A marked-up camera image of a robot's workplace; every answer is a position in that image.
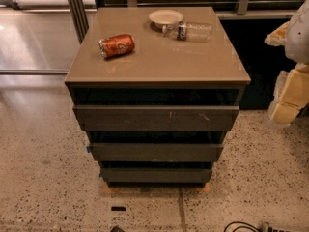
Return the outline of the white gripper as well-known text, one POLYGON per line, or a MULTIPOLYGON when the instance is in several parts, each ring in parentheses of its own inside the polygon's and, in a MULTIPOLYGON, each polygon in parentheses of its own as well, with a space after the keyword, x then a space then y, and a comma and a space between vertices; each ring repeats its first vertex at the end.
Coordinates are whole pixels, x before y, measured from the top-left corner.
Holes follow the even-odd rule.
POLYGON ((268 34, 264 43, 285 46, 286 56, 298 63, 289 72, 281 71, 269 107, 269 119, 289 125, 309 103, 309 0, 287 21, 268 34))

